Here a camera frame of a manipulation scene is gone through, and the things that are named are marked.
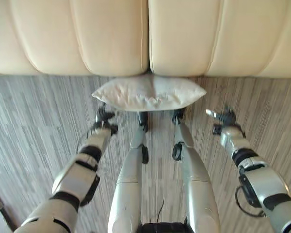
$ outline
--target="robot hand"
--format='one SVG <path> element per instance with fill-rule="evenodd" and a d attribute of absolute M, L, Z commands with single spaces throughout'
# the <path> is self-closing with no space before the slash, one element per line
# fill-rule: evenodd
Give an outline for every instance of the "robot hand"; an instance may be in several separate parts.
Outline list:
<path fill-rule="evenodd" d="M 51 198 L 41 203 L 16 233 L 74 232 L 79 206 L 92 200 L 100 180 L 96 174 L 99 161 L 117 133 L 117 125 L 108 122 L 112 117 L 114 113 L 106 112 L 105 106 L 99 108 L 85 143 L 79 149 L 79 142 L 77 155 L 56 177 Z"/>
<path fill-rule="evenodd" d="M 251 217 L 267 216 L 276 233 L 291 233 L 291 197 L 285 181 L 251 149 L 231 108 L 226 106 L 223 113 L 207 109 L 206 113 L 223 123 L 214 124 L 213 133 L 220 135 L 221 145 L 238 168 L 241 184 L 235 192 L 238 207 Z M 256 215 L 245 211 L 238 202 L 240 189 L 248 203 L 262 211 Z"/>

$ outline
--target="black cable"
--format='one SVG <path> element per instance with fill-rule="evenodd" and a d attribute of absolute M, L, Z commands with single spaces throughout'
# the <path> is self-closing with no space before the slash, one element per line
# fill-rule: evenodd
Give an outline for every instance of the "black cable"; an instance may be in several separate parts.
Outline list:
<path fill-rule="evenodd" d="M 264 213 L 264 211 L 260 211 L 258 214 L 252 214 L 252 213 L 249 213 L 249 212 L 247 212 L 247 211 L 245 211 L 242 207 L 241 207 L 241 205 L 240 205 L 240 203 L 239 203 L 239 201 L 238 201 L 238 191 L 241 189 L 241 185 L 240 186 L 238 186 L 237 188 L 236 188 L 236 191 L 235 191 L 235 201 L 236 201 L 236 204 L 238 205 L 238 207 L 240 208 L 240 210 L 241 211 L 243 211 L 246 215 L 248 215 L 248 216 L 250 216 L 250 217 L 265 217 L 266 215 L 265 215 L 265 213 Z"/>
<path fill-rule="evenodd" d="M 160 214 L 161 214 L 161 211 L 162 211 L 163 206 L 164 206 L 164 199 L 163 199 L 163 203 L 162 203 L 162 206 L 161 206 L 161 208 L 160 208 L 159 214 L 157 215 L 156 223 L 159 222 L 159 218 L 160 218 Z"/>

